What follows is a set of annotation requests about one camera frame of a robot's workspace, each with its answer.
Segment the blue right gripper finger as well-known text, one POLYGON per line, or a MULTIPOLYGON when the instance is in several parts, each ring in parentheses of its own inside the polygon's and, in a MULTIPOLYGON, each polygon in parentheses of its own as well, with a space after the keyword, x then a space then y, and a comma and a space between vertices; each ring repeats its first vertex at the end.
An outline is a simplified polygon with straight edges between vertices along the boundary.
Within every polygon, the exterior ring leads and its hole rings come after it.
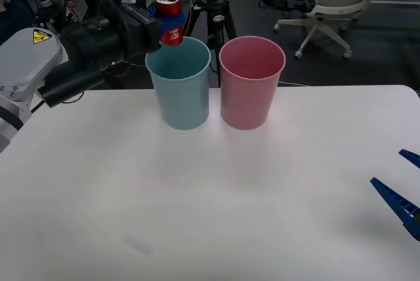
POLYGON ((416 154, 414 152, 410 152, 410 151, 405 150, 405 149, 401 149, 399 151, 399 155, 401 155, 403 158, 407 159, 414 166, 420 167, 420 155, 419 154, 416 154))
POLYGON ((393 191, 393 189, 389 188, 375 177, 370 180, 370 183, 401 220, 404 228, 413 238, 419 241, 419 207, 393 191))

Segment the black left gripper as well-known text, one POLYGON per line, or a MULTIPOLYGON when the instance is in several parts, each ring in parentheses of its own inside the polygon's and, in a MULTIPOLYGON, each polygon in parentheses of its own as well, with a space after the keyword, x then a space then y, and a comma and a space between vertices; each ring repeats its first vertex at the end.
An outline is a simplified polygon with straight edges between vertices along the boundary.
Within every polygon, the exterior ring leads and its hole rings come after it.
POLYGON ((186 16, 182 12, 176 17, 160 18, 155 5, 138 9, 133 5, 121 4, 125 56, 153 53, 164 45, 179 45, 184 37, 186 16))

